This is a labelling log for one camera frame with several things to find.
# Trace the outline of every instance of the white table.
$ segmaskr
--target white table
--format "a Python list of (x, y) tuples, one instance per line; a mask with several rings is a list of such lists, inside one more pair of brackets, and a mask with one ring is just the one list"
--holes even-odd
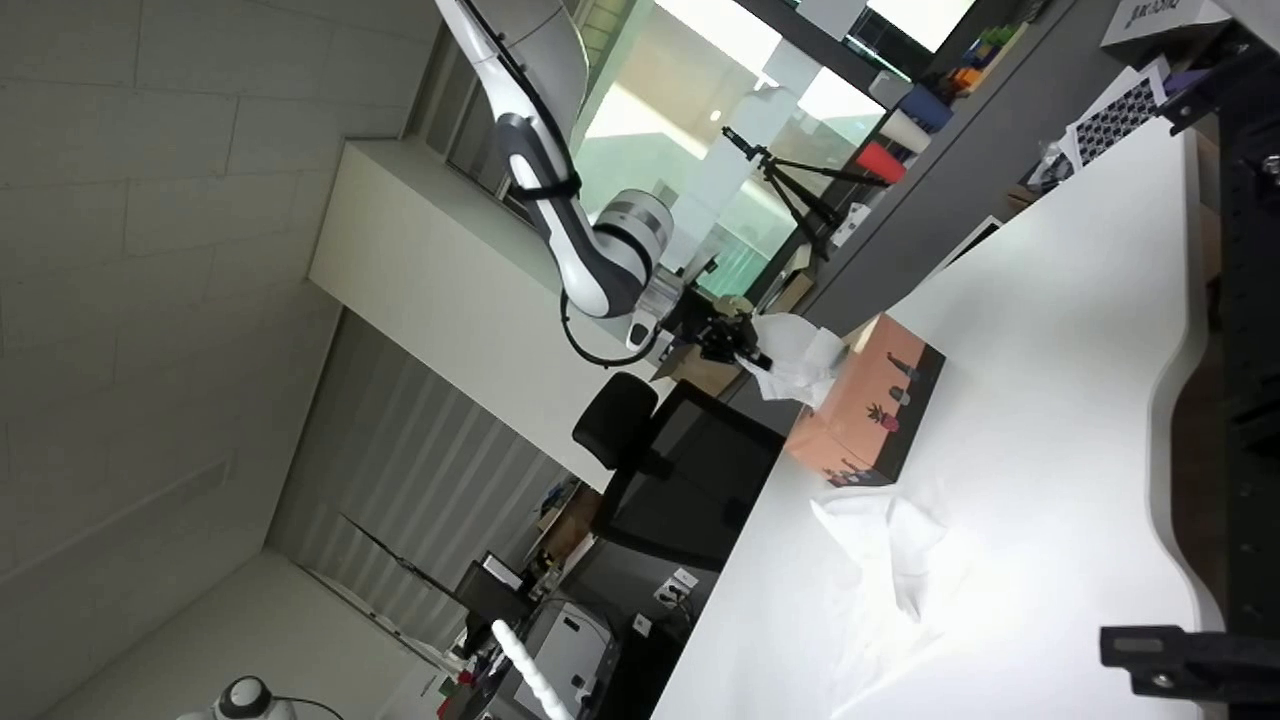
[(1101, 623), (1218, 629), (1173, 538), (1173, 402), (1205, 351), (1194, 151), (1151, 120), (892, 315), (948, 357), (899, 496), (971, 548), (925, 653), (778, 458), (657, 716), (1193, 720), (1101, 668)]

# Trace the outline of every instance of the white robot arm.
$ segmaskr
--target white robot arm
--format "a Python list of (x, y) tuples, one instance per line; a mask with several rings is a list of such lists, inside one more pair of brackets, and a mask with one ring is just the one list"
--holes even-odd
[[(573, 79), (583, 77), (583, 51), (562, 2), (487, 0), (478, 10), (477, 0), (437, 0), (437, 7), (483, 82), (496, 139), (511, 167), (511, 195), (530, 198), (566, 304), (597, 319), (634, 310), (670, 236), (670, 213), (647, 191), (621, 191), (597, 225), (583, 220), (574, 205), (578, 175), (562, 139), (562, 127), (578, 112)], [(504, 35), (504, 20), (523, 20), (527, 33)], [(516, 58), (521, 42), (534, 33), (558, 33), (554, 69), (523, 69)]]

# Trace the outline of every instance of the black bracket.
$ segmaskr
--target black bracket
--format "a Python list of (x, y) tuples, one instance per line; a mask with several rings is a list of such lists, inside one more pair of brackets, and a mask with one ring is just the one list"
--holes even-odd
[(1124, 668), (1135, 696), (1207, 703), (1280, 703), (1280, 639), (1182, 629), (1103, 629), (1103, 668)]

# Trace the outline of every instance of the computer monitor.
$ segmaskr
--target computer monitor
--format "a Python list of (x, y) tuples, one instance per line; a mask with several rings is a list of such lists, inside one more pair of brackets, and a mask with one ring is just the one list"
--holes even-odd
[(612, 474), (597, 536), (720, 570), (782, 434), (677, 382), (647, 428), (647, 454)]

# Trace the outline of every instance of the black tripod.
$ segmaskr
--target black tripod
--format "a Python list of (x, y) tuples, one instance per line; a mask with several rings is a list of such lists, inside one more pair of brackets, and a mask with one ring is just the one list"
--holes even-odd
[(778, 160), (771, 155), (764, 144), (748, 144), (734, 127), (720, 127), (726, 135), (733, 146), (739, 146), (748, 160), (761, 160), (761, 172), (766, 178), (766, 186), (786, 205), (801, 236), (812, 244), (812, 250), (819, 258), (833, 257), (833, 230), (838, 229), (838, 213), (812, 195), (791, 172), (812, 172), (812, 175), (833, 175), (833, 178), (849, 178), (849, 184), (864, 184), (864, 186), (884, 186), (876, 175), (869, 172), (835, 172), (835, 167), (814, 167), (814, 163), (797, 163), (797, 160)]

